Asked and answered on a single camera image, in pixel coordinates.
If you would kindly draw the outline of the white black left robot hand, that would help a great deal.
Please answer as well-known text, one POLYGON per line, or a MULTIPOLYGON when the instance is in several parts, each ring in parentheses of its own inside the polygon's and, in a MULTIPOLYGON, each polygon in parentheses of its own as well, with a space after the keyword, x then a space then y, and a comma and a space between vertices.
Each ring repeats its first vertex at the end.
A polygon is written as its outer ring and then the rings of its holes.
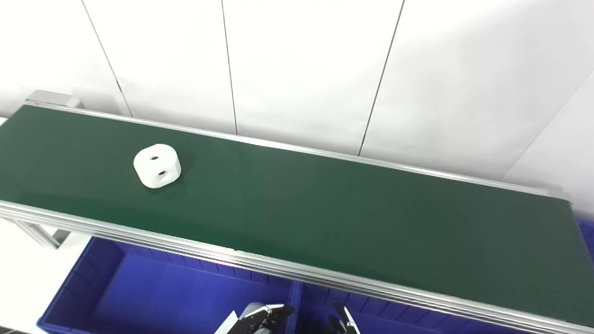
POLYGON ((252 302, 241 315, 231 311, 215 331, 216 334, 272 334, 284 326, 295 308, 288 304, 252 302))

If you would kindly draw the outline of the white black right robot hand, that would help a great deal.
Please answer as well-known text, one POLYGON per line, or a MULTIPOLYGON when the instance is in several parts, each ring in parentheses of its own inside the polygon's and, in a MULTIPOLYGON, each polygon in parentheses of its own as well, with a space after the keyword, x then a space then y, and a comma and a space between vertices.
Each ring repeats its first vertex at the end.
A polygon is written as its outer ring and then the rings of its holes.
POLYGON ((358 325, 350 311, 341 303, 334 302, 333 307, 339 317, 329 315, 328 320, 334 334, 360 334, 358 325))

